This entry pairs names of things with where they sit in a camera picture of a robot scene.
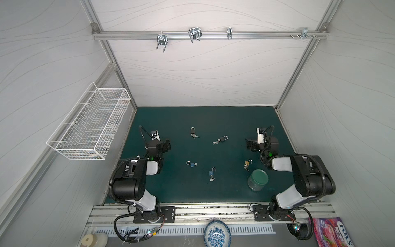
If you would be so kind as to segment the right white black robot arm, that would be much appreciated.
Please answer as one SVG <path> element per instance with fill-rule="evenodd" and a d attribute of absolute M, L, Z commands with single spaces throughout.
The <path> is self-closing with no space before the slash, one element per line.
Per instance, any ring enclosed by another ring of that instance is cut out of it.
<path fill-rule="evenodd" d="M 283 192 L 274 195 L 268 205 L 255 208 L 253 212 L 262 217 L 269 216 L 279 221 L 310 202 L 332 195 L 336 191 L 335 182 L 318 155 L 304 153 L 283 154 L 278 152 L 279 141 L 273 137 L 274 126 L 257 128 L 256 139 L 246 139 L 246 148 L 259 153 L 262 165 L 270 171 L 288 172 L 293 176 L 293 184 Z"/>

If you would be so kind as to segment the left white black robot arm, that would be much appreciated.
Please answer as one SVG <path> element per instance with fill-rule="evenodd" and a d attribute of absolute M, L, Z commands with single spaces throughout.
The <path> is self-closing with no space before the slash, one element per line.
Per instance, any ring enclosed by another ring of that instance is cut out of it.
<path fill-rule="evenodd" d="M 146 189 L 147 176 L 154 176 L 163 168 L 163 154 L 171 150 L 169 140 L 162 141 L 157 130 L 148 132 L 143 126 L 139 131 L 145 143 L 144 157 L 132 157 L 120 161 L 113 170 L 108 193 L 117 203 L 133 206 L 139 215 L 149 221 L 161 217 L 160 203 Z"/>

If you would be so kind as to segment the dark grey padlock with keys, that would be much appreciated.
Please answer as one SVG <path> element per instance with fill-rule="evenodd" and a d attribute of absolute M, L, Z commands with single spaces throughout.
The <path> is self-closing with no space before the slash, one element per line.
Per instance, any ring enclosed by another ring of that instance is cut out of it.
<path fill-rule="evenodd" d="M 221 143 L 221 142 L 225 142 L 225 141 L 227 141 L 227 140 L 228 140 L 228 136 L 220 137 L 220 138 L 217 139 L 215 142 L 213 142 L 213 145 L 219 144 L 219 143 Z"/>

